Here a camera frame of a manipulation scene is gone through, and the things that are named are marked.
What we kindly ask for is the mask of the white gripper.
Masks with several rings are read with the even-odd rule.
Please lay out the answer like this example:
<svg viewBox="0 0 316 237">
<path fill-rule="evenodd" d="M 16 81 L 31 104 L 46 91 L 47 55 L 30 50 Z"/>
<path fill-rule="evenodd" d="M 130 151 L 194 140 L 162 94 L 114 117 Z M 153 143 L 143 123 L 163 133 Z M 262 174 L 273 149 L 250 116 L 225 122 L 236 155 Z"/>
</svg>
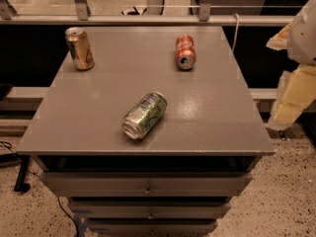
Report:
<svg viewBox="0 0 316 237">
<path fill-rule="evenodd" d="M 268 121 L 270 129 L 285 130 L 316 100 L 316 0 L 309 0 L 266 47 L 287 49 L 288 57 L 301 63 L 293 72 L 282 72 Z"/>
</svg>

